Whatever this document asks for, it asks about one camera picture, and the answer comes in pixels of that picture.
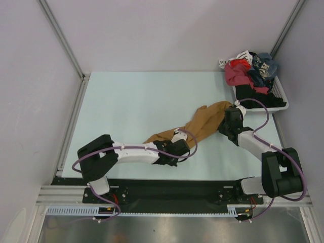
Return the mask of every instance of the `white wall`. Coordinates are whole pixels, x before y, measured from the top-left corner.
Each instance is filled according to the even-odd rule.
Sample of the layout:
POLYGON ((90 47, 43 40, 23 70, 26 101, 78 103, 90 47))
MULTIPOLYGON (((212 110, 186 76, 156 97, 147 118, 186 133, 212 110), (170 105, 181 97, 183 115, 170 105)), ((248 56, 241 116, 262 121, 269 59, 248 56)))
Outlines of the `white wall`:
POLYGON ((215 70, 270 52, 297 0, 48 0, 84 72, 215 70))
POLYGON ((36 0, 0 2, 0 238, 50 179, 79 79, 36 0))
POLYGON ((308 1, 279 50, 279 77, 289 109, 276 113, 283 138, 298 150, 308 190, 324 227, 324 1, 308 1))

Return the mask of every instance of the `brown cloth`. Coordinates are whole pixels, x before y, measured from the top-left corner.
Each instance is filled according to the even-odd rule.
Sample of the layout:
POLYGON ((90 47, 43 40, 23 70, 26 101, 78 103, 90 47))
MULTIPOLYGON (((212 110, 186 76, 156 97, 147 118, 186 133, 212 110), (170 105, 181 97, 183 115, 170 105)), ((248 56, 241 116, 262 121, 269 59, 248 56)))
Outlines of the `brown cloth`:
MULTIPOLYGON (((192 120, 188 122, 186 126, 180 128, 192 132, 197 141, 200 142, 217 131, 218 126, 224 119, 225 109, 231 105, 232 104, 228 101, 217 102, 209 107, 203 105, 198 108, 192 120)), ((173 138, 174 129, 175 128, 154 134, 144 143, 153 142, 155 140, 171 140, 173 138)), ((195 142, 190 135, 188 135, 186 142, 190 148, 195 146, 195 142)))

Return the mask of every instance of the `laundry basket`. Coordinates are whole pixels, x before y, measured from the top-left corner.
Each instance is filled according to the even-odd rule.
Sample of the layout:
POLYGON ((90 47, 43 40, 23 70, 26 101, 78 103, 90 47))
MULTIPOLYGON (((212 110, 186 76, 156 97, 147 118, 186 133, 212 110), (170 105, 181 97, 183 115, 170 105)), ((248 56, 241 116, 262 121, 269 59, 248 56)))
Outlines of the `laundry basket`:
MULTIPOLYGON (((234 90, 234 95, 236 97, 236 89, 235 86, 232 86, 233 90, 234 90)), ((283 107, 272 107, 272 108, 268 108, 269 113, 275 113, 276 111, 279 110, 286 110, 289 107, 289 102, 287 100, 287 97, 285 95, 284 89, 281 86, 281 83, 279 81, 279 78, 276 76, 274 78, 274 82, 273 82, 273 87, 272 90, 270 91, 271 93, 273 93, 275 95, 275 97, 279 97, 282 98, 284 102, 286 102, 286 105, 283 107)), ((265 112, 265 110, 263 108, 253 108, 253 109, 247 109, 247 112, 252 111, 252 112, 265 112)))

